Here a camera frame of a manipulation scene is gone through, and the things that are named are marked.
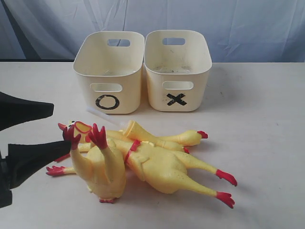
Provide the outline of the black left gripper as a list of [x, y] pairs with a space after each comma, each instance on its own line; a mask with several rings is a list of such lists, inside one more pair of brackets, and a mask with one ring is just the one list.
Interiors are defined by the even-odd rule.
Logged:
[[[17, 98], [0, 93], [0, 130], [53, 115], [54, 104]], [[37, 145], [8, 144], [6, 159], [0, 156], [0, 207], [12, 204], [11, 189], [52, 161], [68, 154], [70, 141]]]

